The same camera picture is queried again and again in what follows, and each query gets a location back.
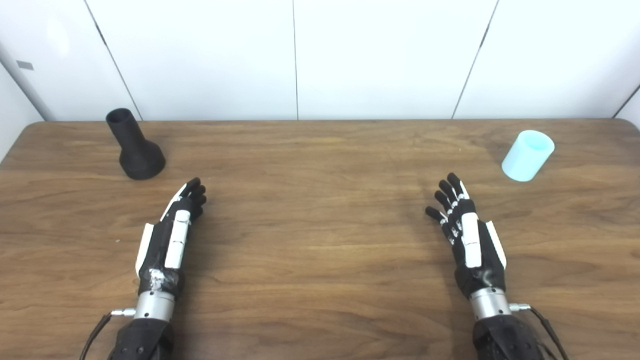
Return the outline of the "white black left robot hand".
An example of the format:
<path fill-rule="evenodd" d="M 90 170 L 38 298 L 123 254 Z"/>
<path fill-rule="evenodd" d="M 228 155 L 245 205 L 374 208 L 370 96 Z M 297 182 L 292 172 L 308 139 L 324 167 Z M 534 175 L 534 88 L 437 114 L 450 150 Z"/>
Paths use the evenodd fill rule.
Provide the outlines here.
<path fill-rule="evenodd" d="M 201 179 L 192 178 L 172 196 L 158 222 L 145 225 L 135 260 L 138 296 L 144 292 L 181 296 L 185 288 L 185 272 L 181 267 L 186 241 L 190 226 L 203 214 L 205 193 Z"/>

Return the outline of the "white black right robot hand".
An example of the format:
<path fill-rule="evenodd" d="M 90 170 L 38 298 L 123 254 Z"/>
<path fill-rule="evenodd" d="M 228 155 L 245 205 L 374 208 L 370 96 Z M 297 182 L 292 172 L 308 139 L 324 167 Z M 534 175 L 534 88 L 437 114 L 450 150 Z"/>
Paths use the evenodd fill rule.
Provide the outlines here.
<path fill-rule="evenodd" d="M 466 297 L 482 289 L 506 291 L 506 255 L 491 221 L 483 221 L 464 183 L 453 172 L 438 183 L 442 209 L 425 208 L 451 245 L 455 282 Z"/>

